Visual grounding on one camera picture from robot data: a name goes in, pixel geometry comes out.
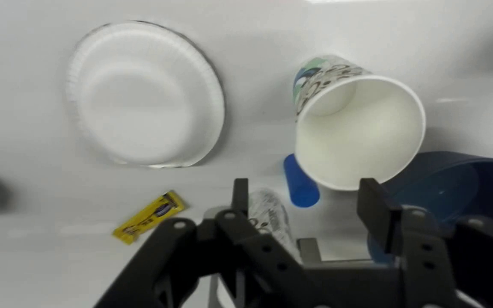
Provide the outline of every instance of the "yellow snack wrapper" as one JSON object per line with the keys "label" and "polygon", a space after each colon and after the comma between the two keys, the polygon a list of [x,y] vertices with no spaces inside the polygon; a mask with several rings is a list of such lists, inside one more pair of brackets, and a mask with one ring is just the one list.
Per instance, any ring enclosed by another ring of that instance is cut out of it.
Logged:
{"label": "yellow snack wrapper", "polygon": [[128,217],[113,230],[113,236],[130,244],[137,241],[142,232],[154,229],[164,219],[173,217],[185,208],[186,205],[183,200],[171,189],[147,203],[140,212]]}

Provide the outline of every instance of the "blue plastic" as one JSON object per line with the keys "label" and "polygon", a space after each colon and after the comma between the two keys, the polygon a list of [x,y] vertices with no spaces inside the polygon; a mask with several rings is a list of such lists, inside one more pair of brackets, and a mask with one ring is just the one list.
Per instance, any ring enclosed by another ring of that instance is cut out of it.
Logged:
{"label": "blue plastic", "polygon": [[284,157],[282,167],[291,201],[298,207],[313,207],[320,198],[317,183],[303,172],[294,153]]}
{"label": "blue plastic", "polygon": [[[459,152],[424,152],[395,177],[383,183],[390,198],[402,205],[428,208],[443,229],[460,215],[493,219],[493,159]],[[366,239],[371,258],[388,263],[390,256]]]}

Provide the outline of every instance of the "paper cup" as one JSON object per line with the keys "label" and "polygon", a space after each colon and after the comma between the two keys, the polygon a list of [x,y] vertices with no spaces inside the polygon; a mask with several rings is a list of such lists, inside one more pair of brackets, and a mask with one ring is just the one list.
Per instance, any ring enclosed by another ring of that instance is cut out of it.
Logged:
{"label": "paper cup", "polygon": [[358,189],[380,183],[418,153],[426,116],[406,83],[339,56],[310,59],[294,78],[296,159],[318,184]]}

